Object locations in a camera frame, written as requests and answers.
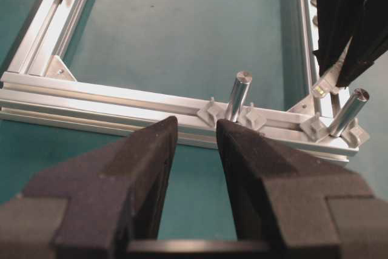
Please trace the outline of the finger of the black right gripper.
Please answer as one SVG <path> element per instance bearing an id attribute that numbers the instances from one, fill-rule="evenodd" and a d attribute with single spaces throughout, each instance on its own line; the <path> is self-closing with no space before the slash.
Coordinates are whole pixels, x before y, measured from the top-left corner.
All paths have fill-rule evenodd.
<path id="1" fill-rule="evenodd" d="M 347 87 L 387 51 L 387 0 L 364 0 L 337 87 Z"/>
<path id="2" fill-rule="evenodd" d="M 316 0 L 319 73 L 325 73 L 340 57 L 354 31 L 364 0 Z"/>

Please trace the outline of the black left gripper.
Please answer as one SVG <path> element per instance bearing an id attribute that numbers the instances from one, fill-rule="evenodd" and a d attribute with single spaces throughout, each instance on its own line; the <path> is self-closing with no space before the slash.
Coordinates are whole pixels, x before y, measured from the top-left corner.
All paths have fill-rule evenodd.
<path id="1" fill-rule="evenodd" d="M 127 258 L 387 257 L 387 202 L 360 174 L 225 119 L 216 140 L 243 241 L 135 240 Z"/>

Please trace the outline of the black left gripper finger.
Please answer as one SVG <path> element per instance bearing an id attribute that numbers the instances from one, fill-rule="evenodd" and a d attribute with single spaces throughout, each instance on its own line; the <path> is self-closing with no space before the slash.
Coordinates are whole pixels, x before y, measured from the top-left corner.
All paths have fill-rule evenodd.
<path id="1" fill-rule="evenodd" d="M 177 138 L 170 116 L 33 175 L 1 204 L 1 257 L 118 258 L 156 239 Z"/>

